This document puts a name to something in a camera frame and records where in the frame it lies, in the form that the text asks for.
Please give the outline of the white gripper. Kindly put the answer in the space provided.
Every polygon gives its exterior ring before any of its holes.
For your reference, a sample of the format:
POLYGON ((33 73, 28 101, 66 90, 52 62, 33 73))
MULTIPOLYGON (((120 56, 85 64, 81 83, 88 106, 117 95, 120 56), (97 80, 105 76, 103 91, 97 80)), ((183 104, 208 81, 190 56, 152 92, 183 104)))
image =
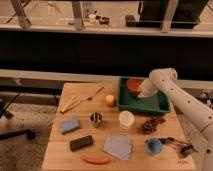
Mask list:
POLYGON ((151 97, 158 92, 158 88, 149 80, 145 79, 138 87, 140 98, 151 97))

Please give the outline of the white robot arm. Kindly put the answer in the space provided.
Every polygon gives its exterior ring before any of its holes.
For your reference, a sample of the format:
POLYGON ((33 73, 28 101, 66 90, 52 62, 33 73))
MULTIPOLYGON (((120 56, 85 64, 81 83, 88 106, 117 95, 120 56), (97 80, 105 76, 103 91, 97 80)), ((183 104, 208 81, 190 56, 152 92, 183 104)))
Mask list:
POLYGON ((207 140, 202 171, 213 171, 213 110, 180 88, 177 78, 174 68, 152 70, 138 88, 140 97, 162 91, 185 114, 207 140))

